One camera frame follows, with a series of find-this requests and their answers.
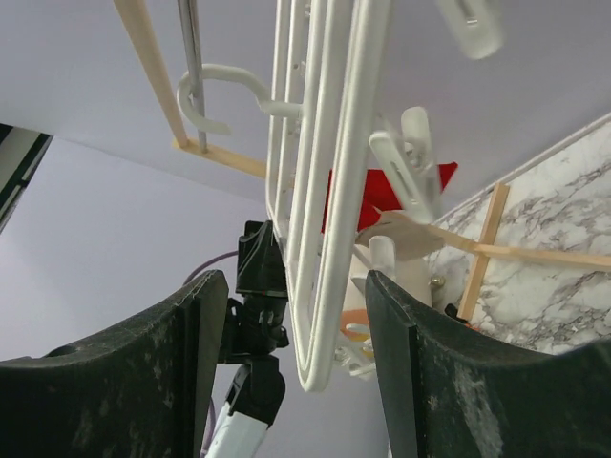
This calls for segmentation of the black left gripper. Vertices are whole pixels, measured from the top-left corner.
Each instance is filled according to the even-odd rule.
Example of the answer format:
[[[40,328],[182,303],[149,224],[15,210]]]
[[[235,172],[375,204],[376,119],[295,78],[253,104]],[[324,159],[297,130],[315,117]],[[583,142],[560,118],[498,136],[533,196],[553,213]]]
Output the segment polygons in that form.
[[[244,226],[238,243],[235,292],[242,300],[227,301],[223,358],[260,357],[287,347],[285,270],[270,220],[249,220]]]

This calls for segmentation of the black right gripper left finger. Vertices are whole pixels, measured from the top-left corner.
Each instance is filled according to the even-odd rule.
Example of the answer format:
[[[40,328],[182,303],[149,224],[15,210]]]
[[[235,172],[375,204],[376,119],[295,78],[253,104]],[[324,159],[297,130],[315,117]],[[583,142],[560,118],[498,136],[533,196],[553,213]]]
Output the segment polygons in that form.
[[[1,364],[5,457],[196,457],[228,286],[208,271],[41,358]]]

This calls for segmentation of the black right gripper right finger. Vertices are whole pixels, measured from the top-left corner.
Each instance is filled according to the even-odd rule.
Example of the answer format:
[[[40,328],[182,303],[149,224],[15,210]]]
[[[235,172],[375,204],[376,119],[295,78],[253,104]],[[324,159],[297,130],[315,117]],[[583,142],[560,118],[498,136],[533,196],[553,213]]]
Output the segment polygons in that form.
[[[610,344],[553,356],[487,337],[426,305],[374,336],[395,457],[606,457]]]

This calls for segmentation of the red santa sock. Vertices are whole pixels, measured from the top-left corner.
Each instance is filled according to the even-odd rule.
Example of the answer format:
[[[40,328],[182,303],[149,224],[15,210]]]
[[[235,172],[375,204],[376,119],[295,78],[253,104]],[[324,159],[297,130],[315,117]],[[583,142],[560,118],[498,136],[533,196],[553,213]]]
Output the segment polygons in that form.
[[[458,163],[455,161],[442,163],[437,166],[442,193],[457,169]],[[331,179],[332,172],[329,171],[322,233],[326,229]],[[404,207],[393,192],[384,172],[379,169],[368,169],[356,231],[360,232],[374,225],[378,222],[380,214],[383,212],[400,210],[404,210]]]

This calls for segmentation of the white plastic clip hanger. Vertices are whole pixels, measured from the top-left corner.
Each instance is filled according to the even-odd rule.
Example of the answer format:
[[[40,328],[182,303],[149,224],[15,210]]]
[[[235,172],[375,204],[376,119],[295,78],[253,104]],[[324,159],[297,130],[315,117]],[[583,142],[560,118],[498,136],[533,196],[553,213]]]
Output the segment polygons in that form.
[[[326,388],[333,366],[391,10],[389,1],[281,1],[270,85],[240,67],[201,65],[203,83],[245,87],[269,118],[265,165],[244,156],[220,159],[264,178],[267,214],[283,254],[298,374],[309,392]],[[188,70],[177,102],[200,133],[230,134],[228,125],[194,110]]]

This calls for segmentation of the red beige reindeer sock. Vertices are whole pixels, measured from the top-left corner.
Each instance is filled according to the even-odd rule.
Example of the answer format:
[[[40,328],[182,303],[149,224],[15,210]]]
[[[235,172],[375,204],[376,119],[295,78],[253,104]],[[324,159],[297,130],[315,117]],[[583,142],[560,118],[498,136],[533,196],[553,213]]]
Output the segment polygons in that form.
[[[445,246],[445,241],[400,212],[387,211],[370,227],[360,231],[357,245],[368,246],[373,237],[383,236],[392,240],[398,260],[413,260],[428,256]]]

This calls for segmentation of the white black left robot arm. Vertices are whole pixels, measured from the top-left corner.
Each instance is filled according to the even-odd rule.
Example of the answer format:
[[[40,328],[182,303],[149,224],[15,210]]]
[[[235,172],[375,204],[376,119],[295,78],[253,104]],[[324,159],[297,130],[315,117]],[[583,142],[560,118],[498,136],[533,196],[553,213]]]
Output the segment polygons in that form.
[[[277,349],[289,346],[284,327],[288,293],[282,254],[270,220],[249,220],[239,237],[235,292],[227,300],[218,362],[238,369],[219,412],[210,406],[202,457],[253,457],[285,396]]]

